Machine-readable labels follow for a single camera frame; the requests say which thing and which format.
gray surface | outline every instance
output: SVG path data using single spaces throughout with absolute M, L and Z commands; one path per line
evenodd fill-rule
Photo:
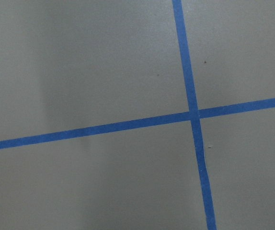
M 183 11 L 199 108 L 275 97 L 275 0 L 184 0 Z
M 199 108 L 275 97 L 275 0 L 183 10 Z M 0 140 L 187 110 L 170 0 L 0 1 Z M 202 128 L 218 229 L 275 229 L 275 109 Z M 189 123 L 0 150 L 8 229 L 206 229 Z
M 0 140 L 187 110 L 171 1 L 0 1 Z
M 202 131 L 218 229 L 275 229 L 275 109 L 203 119 Z
M 189 122 L 0 150 L 0 230 L 206 229 Z

blue painter's tape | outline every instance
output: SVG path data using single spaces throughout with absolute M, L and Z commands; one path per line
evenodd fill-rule
M 193 71 L 189 54 L 189 45 L 187 42 L 185 23 L 181 0 L 173 0 L 173 10 L 176 22 L 176 30 L 179 42 L 183 76 L 185 82 L 186 96 L 191 113 L 191 124 L 196 151 L 199 179 L 203 195 L 204 208 L 206 213 L 206 224 L 208 230 L 216 230 L 216 221 L 213 208 L 210 181 L 206 170 L 204 141 L 200 125 L 196 91 L 194 86 Z
M 48 133 L 31 137 L 2 140 L 0 141 L 0 149 L 18 147 L 23 145 L 32 145 L 39 144 L 44 142 L 64 140 L 70 138 L 79 138 L 91 135 L 97 135 L 102 133 L 111 133 L 122 130 L 158 126 L 164 124 L 170 124 L 175 122 L 189 121 L 191 119 L 190 113 L 178 113 L 171 115 L 156 116 L 150 118 L 143 118 L 132 121 L 124 121 L 113 124 L 101 125 L 101 126 L 92 126 L 88 128 L 79 128 L 74 130 Z
M 275 108 L 275 98 L 199 110 L 200 118 Z

gray floor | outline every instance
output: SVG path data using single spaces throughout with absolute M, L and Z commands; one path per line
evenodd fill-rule
M 275 97 L 275 0 L 183 0 L 199 108 Z M 171 0 L 0 1 L 0 140 L 188 111 Z M 275 229 L 275 108 L 201 121 L 219 230 Z M 0 150 L 0 230 L 205 230 L 189 122 Z

floor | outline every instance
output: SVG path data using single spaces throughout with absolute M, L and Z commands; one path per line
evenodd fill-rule
M 0 1 L 8 229 L 275 229 L 275 0 Z

tape line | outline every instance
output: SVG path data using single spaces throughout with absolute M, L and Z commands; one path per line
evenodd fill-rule
M 200 118 L 208 118 L 269 108 L 275 108 L 275 98 L 254 102 L 232 104 L 209 109 L 201 109 L 199 110 L 199 114 Z
M 191 124 L 196 151 L 199 179 L 203 195 L 204 208 L 206 213 L 206 224 L 208 230 L 216 230 L 216 221 L 213 208 L 210 181 L 206 170 L 204 141 L 200 125 L 199 110 L 194 86 L 193 71 L 191 66 L 189 45 L 186 37 L 185 23 L 181 0 L 173 0 L 173 10 L 176 22 L 179 50 L 183 68 L 183 76 L 186 88 L 187 100 L 191 113 Z
M 164 124 L 170 124 L 175 122 L 182 122 L 190 120 L 190 113 L 178 113 L 171 115 L 163 115 L 156 116 L 150 118 L 143 118 L 132 121 L 124 121 L 118 123 L 112 123 L 101 126 L 92 126 L 87 128 L 79 128 L 68 131 L 56 132 L 56 133 L 48 133 L 30 137 L 23 137 L 17 139 L 9 139 L 0 141 L 0 149 L 5 148 L 13 148 L 23 145 L 32 145 L 39 144 L 44 142 L 56 141 L 56 140 L 64 140 L 70 138 L 79 138 L 92 136 L 103 133 L 111 133 L 122 130 L 134 129 L 134 128 L 142 128 L 142 127 L 150 127 L 150 126 L 158 126 Z

